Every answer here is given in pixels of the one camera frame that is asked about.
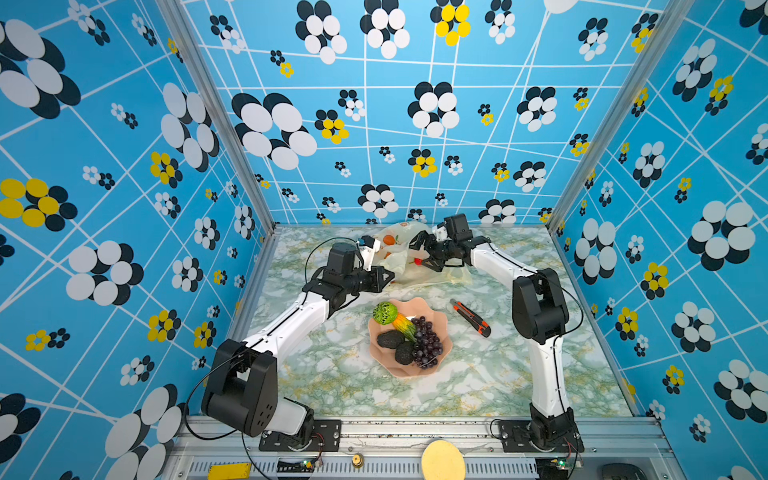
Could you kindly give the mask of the dark purple grape bunch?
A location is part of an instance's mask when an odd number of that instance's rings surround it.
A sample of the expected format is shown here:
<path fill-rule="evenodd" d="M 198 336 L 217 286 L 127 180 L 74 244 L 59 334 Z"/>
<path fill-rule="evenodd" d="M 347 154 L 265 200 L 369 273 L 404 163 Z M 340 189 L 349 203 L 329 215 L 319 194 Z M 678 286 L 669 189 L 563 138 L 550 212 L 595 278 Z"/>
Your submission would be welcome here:
<path fill-rule="evenodd" d="M 414 317 L 411 322 L 415 327 L 412 350 L 414 362 L 424 370 L 435 367 L 438 357 L 443 353 L 443 346 L 434 331 L 433 323 L 423 316 Z"/>

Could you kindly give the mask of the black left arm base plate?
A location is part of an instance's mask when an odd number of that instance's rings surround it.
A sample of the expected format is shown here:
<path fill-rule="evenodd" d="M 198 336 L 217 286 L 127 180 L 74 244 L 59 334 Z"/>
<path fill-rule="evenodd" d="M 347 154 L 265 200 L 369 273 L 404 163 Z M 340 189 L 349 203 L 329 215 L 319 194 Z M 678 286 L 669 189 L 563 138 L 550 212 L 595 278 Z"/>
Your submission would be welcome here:
<path fill-rule="evenodd" d="M 337 452 L 341 440 L 340 419 L 315 419 L 295 435 L 269 431 L 260 438 L 261 452 Z"/>

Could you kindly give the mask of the green kiwi fruit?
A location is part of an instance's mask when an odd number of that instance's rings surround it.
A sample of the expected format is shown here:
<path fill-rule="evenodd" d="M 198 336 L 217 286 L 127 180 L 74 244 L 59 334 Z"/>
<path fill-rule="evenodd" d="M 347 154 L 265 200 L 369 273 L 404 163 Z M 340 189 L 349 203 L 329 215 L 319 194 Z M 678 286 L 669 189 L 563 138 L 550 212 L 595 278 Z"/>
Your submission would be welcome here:
<path fill-rule="evenodd" d="M 373 319 L 380 325 L 390 325 L 398 317 L 397 307 L 391 302 L 381 302 L 374 307 Z"/>

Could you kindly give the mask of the yellow box on rail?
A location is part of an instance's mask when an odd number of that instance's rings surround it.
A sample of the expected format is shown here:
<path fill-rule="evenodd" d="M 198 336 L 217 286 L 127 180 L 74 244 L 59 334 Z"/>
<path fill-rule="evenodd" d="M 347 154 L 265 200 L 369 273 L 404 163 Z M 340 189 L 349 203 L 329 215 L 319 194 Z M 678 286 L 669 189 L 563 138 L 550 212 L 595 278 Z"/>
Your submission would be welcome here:
<path fill-rule="evenodd" d="M 208 471 L 208 480 L 247 480 L 250 478 L 251 463 L 230 463 L 212 465 Z"/>

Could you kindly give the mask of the pink scalloped fruit plate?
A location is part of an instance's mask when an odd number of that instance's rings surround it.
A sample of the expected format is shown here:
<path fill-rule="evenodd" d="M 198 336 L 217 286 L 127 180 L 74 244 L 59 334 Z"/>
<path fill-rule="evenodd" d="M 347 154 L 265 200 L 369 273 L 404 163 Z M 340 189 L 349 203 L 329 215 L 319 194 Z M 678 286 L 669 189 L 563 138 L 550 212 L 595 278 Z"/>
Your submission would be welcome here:
<path fill-rule="evenodd" d="M 447 316 L 421 297 L 389 303 L 368 322 L 371 356 L 397 378 L 435 373 L 453 348 Z"/>

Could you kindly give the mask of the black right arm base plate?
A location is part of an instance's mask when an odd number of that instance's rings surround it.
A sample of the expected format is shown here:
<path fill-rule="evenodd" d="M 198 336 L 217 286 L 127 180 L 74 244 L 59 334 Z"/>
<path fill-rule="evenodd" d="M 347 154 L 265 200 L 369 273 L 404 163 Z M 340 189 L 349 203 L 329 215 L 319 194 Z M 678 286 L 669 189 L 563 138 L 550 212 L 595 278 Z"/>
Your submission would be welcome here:
<path fill-rule="evenodd" d="M 526 420 L 494 420 L 492 435 L 505 453 L 575 454 L 585 451 L 580 433 L 568 422 L 550 431 Z"/>

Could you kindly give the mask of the red black utility knife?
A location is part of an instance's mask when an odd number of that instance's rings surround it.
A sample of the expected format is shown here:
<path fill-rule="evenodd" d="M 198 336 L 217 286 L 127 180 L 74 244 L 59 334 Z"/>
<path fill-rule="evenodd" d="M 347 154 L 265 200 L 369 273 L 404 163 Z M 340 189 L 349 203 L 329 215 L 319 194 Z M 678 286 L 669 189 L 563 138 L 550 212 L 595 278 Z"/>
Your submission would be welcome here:
<path fill-rule="evenodd" d="M 481 336 L 488 338 L 491 335 L 491 327 L 481 316 L 458 300 L 451 299 L 450 304 Z"/>

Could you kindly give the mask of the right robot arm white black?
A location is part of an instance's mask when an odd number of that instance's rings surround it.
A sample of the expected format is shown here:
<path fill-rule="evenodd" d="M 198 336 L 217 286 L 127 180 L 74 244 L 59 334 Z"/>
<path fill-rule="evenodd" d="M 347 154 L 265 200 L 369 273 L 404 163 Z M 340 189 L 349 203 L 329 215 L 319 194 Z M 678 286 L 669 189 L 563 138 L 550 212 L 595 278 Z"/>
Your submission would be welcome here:
<path fill-rule="evenodd" d="M 528 341 L 533 380 L 530 402 L 530 441 L 550 450 L 575 432 L 573 409 L 567 398 L 562 362 L 563 337 L 569 321 L 565 292 L 558 274 L 535 270 L 497 248 L 485 237 L 439 240 L 421 232 L 409 248 L 424 251 L 421 264 L 440 272 L 451 260 L 472 266 L 499 281 L 512 294 L 512 321 Z"/>

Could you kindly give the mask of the translucent yellowish plastic bag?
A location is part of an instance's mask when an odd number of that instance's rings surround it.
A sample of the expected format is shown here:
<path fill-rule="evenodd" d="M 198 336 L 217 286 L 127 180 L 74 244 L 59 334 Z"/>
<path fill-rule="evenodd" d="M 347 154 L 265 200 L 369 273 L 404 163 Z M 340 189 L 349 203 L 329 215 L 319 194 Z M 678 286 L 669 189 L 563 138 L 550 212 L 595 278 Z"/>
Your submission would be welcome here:
<path fill-rule="evenodd" d="M 472 278 L 466 268 L 445 267 L 435 272 L 417 263 L 426 260 L 424 250 L 411 250 L 410 241 L 419 233 L 431 230 L 420 222 L 402 222 L 378 229 L 371 236 L 380 242 L 380 249 L 374 255 L 374 264 L 384 266 L 395 274 L 394 283 L 401 286 L 426 286 L 448 283 L 470 285 Z"/>

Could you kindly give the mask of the dark avocado fruit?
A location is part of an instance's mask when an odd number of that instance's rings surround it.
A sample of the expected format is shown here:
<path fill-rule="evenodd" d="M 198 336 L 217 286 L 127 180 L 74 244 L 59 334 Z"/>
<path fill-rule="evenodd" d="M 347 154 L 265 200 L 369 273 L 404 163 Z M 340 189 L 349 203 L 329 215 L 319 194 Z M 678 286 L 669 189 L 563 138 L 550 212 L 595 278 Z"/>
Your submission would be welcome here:
<path fill-rule="evenodd" d="M 410 365 L 414 362 L 414 343 L 405 341 L 395 349 L 395 360 L 400 365 Z"/>
<path fill-rule="evenodd" d="M 406 342 L 403 333 L 397 330 L 391 330 L 381 333 L 377 337 L 377 344 L 385 349 L 396 350 L 400 345 Z"/>

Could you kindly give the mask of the aluminium front rail frame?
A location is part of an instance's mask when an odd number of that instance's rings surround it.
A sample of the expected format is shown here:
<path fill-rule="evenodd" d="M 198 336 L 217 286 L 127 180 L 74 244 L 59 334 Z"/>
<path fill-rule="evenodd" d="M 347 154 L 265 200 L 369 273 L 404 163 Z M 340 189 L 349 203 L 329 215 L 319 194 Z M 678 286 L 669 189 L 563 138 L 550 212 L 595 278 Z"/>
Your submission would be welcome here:
<path fill-rule="evenodd" d="M 505 453 L 486 417 L 343 417 L 337 452 L 261 452 L 259 439 L 226 436 L 207 417 L 192 420 L 202 435 L 182 433 L 162 478 L 205 479 L 212 465 L 251 463 L 252 479 L 420 479 L 421 457 L 435 440 L 462 453 L 469 479 L 605 479 L 632 465 L 636 479 L 682 479 L 683 470 L 659 421 L 646 417 L 580 418 L 585 451 Z M 211 441 L 204 437 L 211 436 Z M 352 457 L 364 458 L 362 468 Z"/>

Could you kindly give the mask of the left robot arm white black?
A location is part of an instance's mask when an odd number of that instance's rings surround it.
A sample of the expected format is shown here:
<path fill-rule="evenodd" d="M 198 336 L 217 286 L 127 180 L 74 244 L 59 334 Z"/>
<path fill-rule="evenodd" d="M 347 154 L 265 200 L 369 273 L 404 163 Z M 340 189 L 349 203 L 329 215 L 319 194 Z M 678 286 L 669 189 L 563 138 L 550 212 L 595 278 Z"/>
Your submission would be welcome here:
<path fill-rule="evenodd" d="M 394 277 L 382 266 L 354 267 L 340 274 L 316 270 L 278 318 L 244 340 L 220 344 L 202 396 L 202 413 L 250 437 L 269 431 L 307 444 L 314 411 L 279 396 L 278 367 L 330 316 L 361 293 L 382 292 Z"/>

